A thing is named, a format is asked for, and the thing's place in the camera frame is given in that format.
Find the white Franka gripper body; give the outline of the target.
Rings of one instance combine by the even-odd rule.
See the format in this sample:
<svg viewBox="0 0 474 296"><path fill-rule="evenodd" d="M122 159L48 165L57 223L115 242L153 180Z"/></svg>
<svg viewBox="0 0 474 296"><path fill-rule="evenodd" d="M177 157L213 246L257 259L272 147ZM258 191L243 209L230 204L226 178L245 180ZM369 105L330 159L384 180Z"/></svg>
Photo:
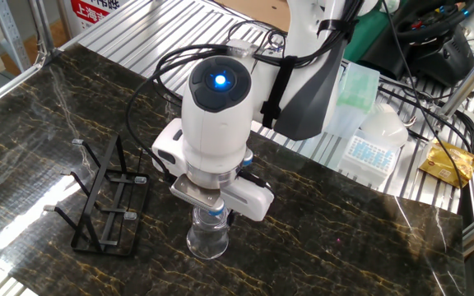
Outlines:
<svg viewBox="0 0 474 296"><path fill-rule="evenodd" d="M187 163L183 146L181 120L175 118L163 129L151 147L170 175L176 178L170 185L170 192L174 196L213 215L228 209L254 221L263 220L274 200L274 193L268 183L238 165L228 173L211 176L214 188L197 185L193 179L206 177L207 174Z"/></svg>

